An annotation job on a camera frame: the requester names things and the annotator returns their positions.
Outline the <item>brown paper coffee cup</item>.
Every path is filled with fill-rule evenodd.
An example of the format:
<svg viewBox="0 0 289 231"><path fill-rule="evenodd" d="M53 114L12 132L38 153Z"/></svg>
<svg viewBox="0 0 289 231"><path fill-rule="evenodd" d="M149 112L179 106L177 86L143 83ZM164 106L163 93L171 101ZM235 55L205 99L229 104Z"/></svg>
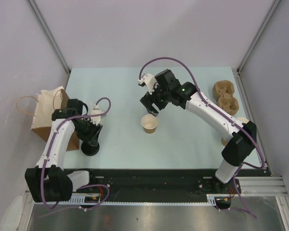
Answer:
<svg viewBox="0 0 289 231"><path fill-rule="evenodd" d="M146 114L141 119L141 125L147 134L152 134L158 126L158 119L152 114Z"/></svg>

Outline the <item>black plastic cup lid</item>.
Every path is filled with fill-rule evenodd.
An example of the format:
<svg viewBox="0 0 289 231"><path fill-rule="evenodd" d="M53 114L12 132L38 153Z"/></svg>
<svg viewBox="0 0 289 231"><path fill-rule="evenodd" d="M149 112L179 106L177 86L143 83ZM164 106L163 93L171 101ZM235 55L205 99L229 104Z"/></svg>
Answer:
<svg viewBox="0 0 289 231"><path fill-rule="evenodd" d="M93 156L96 155L100 150L100 145L97 143L97 146L92 146L86 142L83 142L81 145L81 151L86 155L86 156Z"/></svg>

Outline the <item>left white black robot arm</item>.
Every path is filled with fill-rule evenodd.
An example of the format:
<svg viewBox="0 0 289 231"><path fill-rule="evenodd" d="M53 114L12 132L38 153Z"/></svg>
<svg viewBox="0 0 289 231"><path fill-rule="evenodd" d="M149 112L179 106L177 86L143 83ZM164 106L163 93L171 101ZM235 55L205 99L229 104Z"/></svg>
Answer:
<svg viewBox="0 0 289 231"><path fill-rule="evenodd" d="M51 132L44 152L36 166L25 172L25 180L35 202L68 201L79 188L88 193L96 189L97 181L87 170L68 174L63 168L73 134L82 141L81 150L85 155L95 155L100 149L98 137L103 126L89 115L84 115L84 108L87 105L82 101L69 99L65 108L53 112Z"/></svg>

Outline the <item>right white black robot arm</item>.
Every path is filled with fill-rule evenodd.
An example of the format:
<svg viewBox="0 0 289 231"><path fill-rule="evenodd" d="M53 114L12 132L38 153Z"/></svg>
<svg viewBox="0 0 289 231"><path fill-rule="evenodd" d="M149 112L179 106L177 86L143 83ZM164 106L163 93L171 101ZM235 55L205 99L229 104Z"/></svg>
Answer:
<svg viewBox="0 0 289 231"><path fill-rule="evenodd" d="M138 80L138 85L147 88L147 93L140 102L148 113L157 116L160 110L172 103L199 116L221 133L227 144L222 150L223 160L215 173L216 178L212 181L212 186L218 193L228 190L229 180L255 149L256 125L251 121L244 123L233 118L208 100L193 83L181 84L169 69L155 76L144 74Z"/></svg>

